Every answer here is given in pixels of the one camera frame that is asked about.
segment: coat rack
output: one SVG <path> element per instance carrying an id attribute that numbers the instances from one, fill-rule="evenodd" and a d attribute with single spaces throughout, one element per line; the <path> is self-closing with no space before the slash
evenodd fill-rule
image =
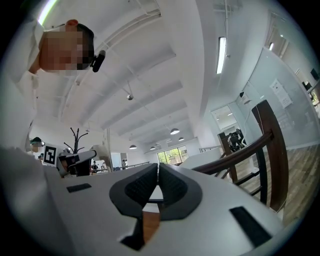
<path id="1" fill-rule="evenodd" d="M 79 128 L 76 130 L 76 134 L 74 132 L 74 130 L 72 129 L 72 127 L 70 127 L 71 131 L 73 132 L 73 136 L 74 136 L 74 149 L 72 149 L 67 143 L 63 143 L 65 145 L 67 145 L 71 150 L 72 150 L 72 153 L 73 154 L 77 154 L 79 150 L 82 150 L 84 149 L 85 147 L 81 147 L 78 149 L 78 144 L 79 144 L 79 140 L 82 136 L 85 136 L 87 135 L 88 133 L 85 133 L 85 134 L 82 134 L 80 137 L 79 137 Z"/>

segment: wooden handrail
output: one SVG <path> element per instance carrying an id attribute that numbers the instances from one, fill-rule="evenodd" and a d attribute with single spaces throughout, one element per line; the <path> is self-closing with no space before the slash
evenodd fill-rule
<path id="1" fill-rule="evenodd" d="M 230 154 L 224 158 L 220 158 L 217 161 L 210 162 L 201 166 L 194 168 L 194 171 L 212 175 L 216 174 L 222 170 L 228 169 L 231 166 L 234 166 L 248 157 L 252 156 L 256 153 L 256 151 L 260 148 L 266 146 L 272 139 L 273 134 L 271 131 L 265 131 L 260 138 L 258 138 L 255 142 L 250 145 L 238 150 L 237 152 Z"/>
<path id="2" fill-rule="evenodd" d="M 218 134 L 218 138 L 222 147 L 223 152 L 225 153 L 226 156 L 229 156 L 232 154 L 231 149 L 229 147 L 229 143 L 228 143 L 228 137 L 226 136 L 226 134 L 224 132 L 219 133 Z M 238 180 L 238 176 L 237 176 L 237 171 L 236 171 L 236 167 L 233 166 L 228 166 L 230 168 L 229 170 L 229 175 L 232 179 L 232 182 L 236 182 Z"/>
<path id="3" fill-rule="evenodd" d="M 252 113 L 262 133 L 272 131 L 273 134 L 273 138 L 266 145 L 266 148 L 268 150 L 271 171 L 270 207 L 278 211 L 286 202 L 289 186 L 289 167 L 285 140 L 278 120 L 266 100 L 257 104 L 252 109 Z"/>

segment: person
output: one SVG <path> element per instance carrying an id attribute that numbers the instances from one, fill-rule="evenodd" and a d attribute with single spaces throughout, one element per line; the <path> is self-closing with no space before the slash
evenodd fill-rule
<path id="1" fill-rule="evenodd" d="M 30 151 L 29 151 L 29 154 L 33 155 L 33 152 L 37 153 L 39 151 L 39 148 L 43 147 L 43 146 L 44 146 L 44 143 L 39 137 L 33 138 L 32 140 L 30 140 Z"/>
<path id="2" fill-rule="evenodd" d="M 36 116 L 40 69 L 59 74 L 77 72 L 88 68 L 93 58 L 94 33 L 76 19 L 45 31 L 28 16 L 12 39 L 1 66 L 0 100 L 10 100 L 0 111 L 0 145 L 30 151 L 29 133 Z M 12 110 L 16 118 L 6 115 Z M 14 135 L 8 136 L 12 127 Z"/>
<path id="3" fill-rule="evenodd" d="M 95 171 L 98 169 L 98 166 L 96 165 L 96 161 L 93 161 L 92 169 Z"/>
<path id="4" fill-rule="evenodd" d="M 126 169 L 126 161 L 124 159 L 122 159 L 122 170 L 125 170 Z"/>

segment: staircase railing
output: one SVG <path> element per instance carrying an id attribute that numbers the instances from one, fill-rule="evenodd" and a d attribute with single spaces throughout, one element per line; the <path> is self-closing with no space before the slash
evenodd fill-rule
<path id="1" fill-rule="evenodd" d="M 289 184 L 288 157 L 285 141 L 277 118 L 266 100 L 257 104 L 252 109 L 252 113 L 262 131 L 262 136 L 260 138 L 234 153 L 229 153 L 229 145 L 225 145 L 226 140 L 222 137 L 220 142 L 226 156 L 218 159 L 217 161 L 196 167 L 194 170 L 208 175 L 217 174 L 223 170 L 229 170 L 228 172 L 230 173 L 232 182 L 237 186 L 257 175 L 260 175 L 260 186 L 250 192 L 250 194 L 255 195 L 260 192 L 260 201 L 266 204 L 268 194 L 268 176 L 265 155 L 263 152 L 263 147 L 266 146 L 271 172 L 270 207 L 275 211 L 278 211 L 286 201 Z M 259 171 L 256 173 L 250 173 L 238 180 L 235 165 L 254 154 L 256 154 L 257 157 Z"/>

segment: black hair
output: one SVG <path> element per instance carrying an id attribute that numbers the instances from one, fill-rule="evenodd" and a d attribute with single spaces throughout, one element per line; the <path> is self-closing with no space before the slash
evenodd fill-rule
<path id="1" fill-rule="evenodd" d="M 57 28 L 65 25 L 66 24 L 61 24 L 57 26 Z M 82 63 L 78 63 L 76 65 L 77 70 L 84 70 L 90 65 L 90 63 L 93 61 L 95 56 L 95 48 L 94 48 L 95 34 L 90 28 L 88 28 L 87 26 L 81 23 L 78 23 L 78 25 L 76 26 L 76 30 L 78 32 L 82 32 L 85 35 L 85 44 L 88 46 L 88 49 L 87 49 L 88 52 L 87 53 L 86 51 L 83 52 L 84 56 L 82 56 Z"/>
<path id="2" fill-rule="evenodd" d="M 37 142 L 42 142 L 42 140 L 39 137 L 35 137 L 34 139 L 30 140 L 30 143 L 37 143 Z"/>

